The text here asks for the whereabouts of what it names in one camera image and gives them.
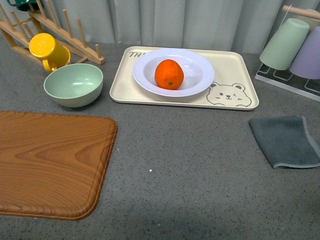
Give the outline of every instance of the gray countertop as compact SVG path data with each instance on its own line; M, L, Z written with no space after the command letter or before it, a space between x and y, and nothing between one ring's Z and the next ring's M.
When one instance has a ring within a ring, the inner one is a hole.
M320 103L258 81L259 56L242 54L259 106L252 111L124 104L109 95L128 45L100 44L99 98L53 102L48 73L0 37L0 110L107 117L116 137L95 211L80 221L0 216L0 239L290 239L320 236L320 168L273 169L248 121L299 115L320 143Z

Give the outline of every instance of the white curtain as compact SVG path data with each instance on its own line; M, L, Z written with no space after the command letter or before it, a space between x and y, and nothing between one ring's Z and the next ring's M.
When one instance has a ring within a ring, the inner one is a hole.
M43 0L44 9L50 12ZM262 52L285 16L283 5L320 10L320 0L50 0L60 25L87 42L186 49ZM28 14L1 1L19 19ZM289 13L287 18L297 18Z

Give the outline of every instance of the orange fruit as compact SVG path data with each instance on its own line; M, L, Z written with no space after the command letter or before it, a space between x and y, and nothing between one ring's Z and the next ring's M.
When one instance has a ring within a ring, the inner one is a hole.
M184 77L182 68L172 59L160 62L154 73L154 80L159 88L168 90L178 89L184 81Z

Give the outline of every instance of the dark green cup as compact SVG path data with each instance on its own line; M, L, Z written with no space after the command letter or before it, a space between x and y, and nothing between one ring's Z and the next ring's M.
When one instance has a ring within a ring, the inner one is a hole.
M14 0L15 3L11 3L10 0L6 0L8 4L13 7L16 7L20 11L27 12L30 10L29 4L33 7L34 10L39 10L39 6L36 0Z

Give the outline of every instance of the bear face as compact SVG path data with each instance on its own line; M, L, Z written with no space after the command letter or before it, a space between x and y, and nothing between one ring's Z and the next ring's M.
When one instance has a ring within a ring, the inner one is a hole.
M247 96L245 90L246 88L239 83L220 85L217 82L213 82L209 87L206 99L213 105L248 107L252 103L252 100Z

